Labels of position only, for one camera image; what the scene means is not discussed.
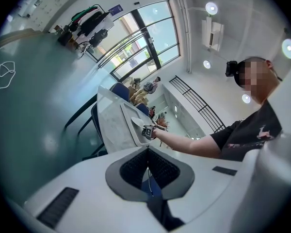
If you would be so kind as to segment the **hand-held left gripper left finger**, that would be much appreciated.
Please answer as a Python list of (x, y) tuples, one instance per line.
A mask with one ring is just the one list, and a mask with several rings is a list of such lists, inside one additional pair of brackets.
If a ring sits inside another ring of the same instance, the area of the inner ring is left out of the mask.
[(121, 150), (75, 164), (27, 199), (24, 210), (38, 216), (69, 187), (78, 194), (57, 224), (57, 232), (164, 232), (146, 203), (121, 199), (105, 180), (110, 164), (137, 150)]

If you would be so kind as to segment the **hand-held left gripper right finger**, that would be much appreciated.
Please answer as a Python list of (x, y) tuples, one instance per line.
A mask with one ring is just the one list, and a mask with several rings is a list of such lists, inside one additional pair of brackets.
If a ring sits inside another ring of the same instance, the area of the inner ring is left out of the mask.
[(230, 225), (247, 187), (247, 160), (236, 162), (157, 149), (187, 164), (194, 173), (185, 194), (167, 201), (172, 216), (187, 224)]

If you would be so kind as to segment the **white round plate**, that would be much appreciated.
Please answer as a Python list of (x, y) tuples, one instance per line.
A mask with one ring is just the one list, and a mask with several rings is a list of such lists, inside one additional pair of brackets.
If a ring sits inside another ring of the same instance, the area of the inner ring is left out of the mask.
[(140, 127), (140, 128), (143, 128), (144, 127), (144, 122), (143, 122), (143, 120), (142, 119), (140, 119), (140, 118), (137, 118), (137, 117), (132, 117), (131, 118), (131, 121), (135, 124), (135, 125), (137, 125), (138, 127)]

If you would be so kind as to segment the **person's right forearm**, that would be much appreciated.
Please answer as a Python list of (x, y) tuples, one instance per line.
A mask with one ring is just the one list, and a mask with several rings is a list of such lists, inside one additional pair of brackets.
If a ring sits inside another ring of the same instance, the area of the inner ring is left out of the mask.
[(154, 129), (152, 136), (158, 138), (173, 150), (185, 154), (208, 158), (218, 158), (221, 154), (220, 148), (210, 135), (199, 140), (193, 140), (160, 129)]

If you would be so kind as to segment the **grey marble dining table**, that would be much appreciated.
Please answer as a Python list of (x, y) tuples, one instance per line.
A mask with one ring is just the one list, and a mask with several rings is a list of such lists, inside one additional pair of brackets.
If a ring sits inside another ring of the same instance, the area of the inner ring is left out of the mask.
[(137, 147), (120, 107), (123, 102), (129, 104), (107, 88), (98, 88), (97, 114), (102, 138), (109, 154)]

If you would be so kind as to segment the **potted red-brown plant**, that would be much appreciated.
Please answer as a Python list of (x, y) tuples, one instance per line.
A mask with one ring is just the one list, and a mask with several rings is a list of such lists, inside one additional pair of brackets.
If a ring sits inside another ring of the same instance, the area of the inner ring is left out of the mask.
[(165, 117), (154, 117), (152, 118), (152, 122), (162, 130), (168, 131), (169, 129), (169, 122)]

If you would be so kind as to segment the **dark blue upholstered chair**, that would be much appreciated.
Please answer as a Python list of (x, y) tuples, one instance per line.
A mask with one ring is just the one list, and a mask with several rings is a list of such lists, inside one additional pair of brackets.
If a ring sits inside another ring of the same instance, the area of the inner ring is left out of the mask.
[(101, 130), (100, 130), (96, 104), (91, 109), (91, 116), (92, 116), (92, 121), (94, 123), (94, 126), (96, 128), (97, 134), (102, 142), (101, 145), (94, 151), (93, 155), (96, 157), (100, 157), (100, 156), (106, 155), (108, 153), (106, 150), (103, 150), (105, 145), (104, 145), (104, 141), (103, 141)]
[(129, 102), (129, 89), (122, 83), (115, 83), (111, 88), (112, 91), (117, 96), (121, 97), (125, 101)]
[(144, 103), (139, 103), (135, 107), (143, 112), (146, 116), (149, 116), (149, 108)]

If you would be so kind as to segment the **grey rectangular tray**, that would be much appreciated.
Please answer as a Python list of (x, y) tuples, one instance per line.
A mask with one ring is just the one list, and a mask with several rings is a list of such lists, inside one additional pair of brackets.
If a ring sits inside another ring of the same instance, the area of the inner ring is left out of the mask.
[(132, 118), (141, 119), (144, 124), (149, 125), (152, 124), (150, 118), (146, 116), (139, 109), (131, 106), (127, 103), (120, 103), (120, 107), (122, 109), (123, 116), (131, 133), (134, 143), (136, 146), (144, 146), (149, 145), (151, 140), (148, 140), (145, 136), (142, 136), (142, 127), (136, 125)]

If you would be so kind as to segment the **black metal railing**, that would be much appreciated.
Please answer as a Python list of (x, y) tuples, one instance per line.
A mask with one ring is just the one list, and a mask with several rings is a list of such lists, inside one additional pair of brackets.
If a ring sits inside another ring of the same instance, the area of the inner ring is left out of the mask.
[(180, 77), (175, 76), (169, 83), (177, 89), (182, 96), (198, 111), (211, 130), (216, 133), (226, 128), (223, 121), (218, 117), (208, 103), (191, 89)]

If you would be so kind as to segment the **black framed glass door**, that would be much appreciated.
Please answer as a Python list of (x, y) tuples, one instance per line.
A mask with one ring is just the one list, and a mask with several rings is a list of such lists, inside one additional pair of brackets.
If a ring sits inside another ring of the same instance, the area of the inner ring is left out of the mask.
[(114, 21), (108, 35), (86, 50), (113, 78), (144, 80), (180, 56), (169, 0), (137, 8)]

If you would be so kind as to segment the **black backpack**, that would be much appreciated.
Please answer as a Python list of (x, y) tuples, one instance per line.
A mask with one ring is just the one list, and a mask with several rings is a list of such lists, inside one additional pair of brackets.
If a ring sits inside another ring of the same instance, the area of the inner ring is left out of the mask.
[(101, 29), (97, 33), (95, 33), (90, 39), (89, 43), (93, 46), (93, 48), (97, 47), (103, 39), (108, 36), (108, 30)]

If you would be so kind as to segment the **white ceiling air conditioner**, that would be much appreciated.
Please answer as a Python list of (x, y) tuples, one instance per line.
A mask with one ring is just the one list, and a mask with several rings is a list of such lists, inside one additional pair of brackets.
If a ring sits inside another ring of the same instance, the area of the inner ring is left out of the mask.
[(213, 22), (211, 17), (202, 20), (202, 44), (208, 49), (219, 51), (223, 41), (225, 26)]

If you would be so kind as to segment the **clothes rack with hanging clothes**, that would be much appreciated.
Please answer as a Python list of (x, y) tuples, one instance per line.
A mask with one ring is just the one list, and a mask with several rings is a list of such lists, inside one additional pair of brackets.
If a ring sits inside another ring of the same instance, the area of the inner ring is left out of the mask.
[(104, 11), (99, 4), (78, 12), (71, 18), (69, 24), (64, 26), (64, 31), (58, 38), (58, 42), (63, 46), (66, 45), (72, 39), (74, 32), (78, 32), (77, 37), (83, 35), (91, 38), (101, 29), (109, 31), (114, 26), (111, 17), (110, 12)]

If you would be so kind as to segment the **wooden threshold strip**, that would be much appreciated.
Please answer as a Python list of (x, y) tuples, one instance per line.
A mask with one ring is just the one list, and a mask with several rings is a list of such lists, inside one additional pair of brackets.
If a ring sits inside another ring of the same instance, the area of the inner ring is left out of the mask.
[(22, 38), (26, 38), (26, 37), (30, 37), (30, 36), (34, 36), (34, 35), (40, 35), (40, 34), (44, 34), (42, 31), (36, 31), (33, 29), (23, 29), (23, 30), (18, 30), (18, 31), (14, 31), (14, 32), (10, 32), (4, 35), (0, 36), (0, 48), (2, 48), (3, 46), (20, 40)]

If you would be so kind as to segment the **blue wall sign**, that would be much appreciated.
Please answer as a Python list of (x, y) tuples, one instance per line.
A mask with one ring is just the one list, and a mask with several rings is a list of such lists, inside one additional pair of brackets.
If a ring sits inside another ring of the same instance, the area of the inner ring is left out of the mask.
[(123, 8), (121, 7), (121, 5), (116, 5), (113, 8), (109, 9), (109, 12), (112, 16), (117, 15), (118, 13), (122, 12)]

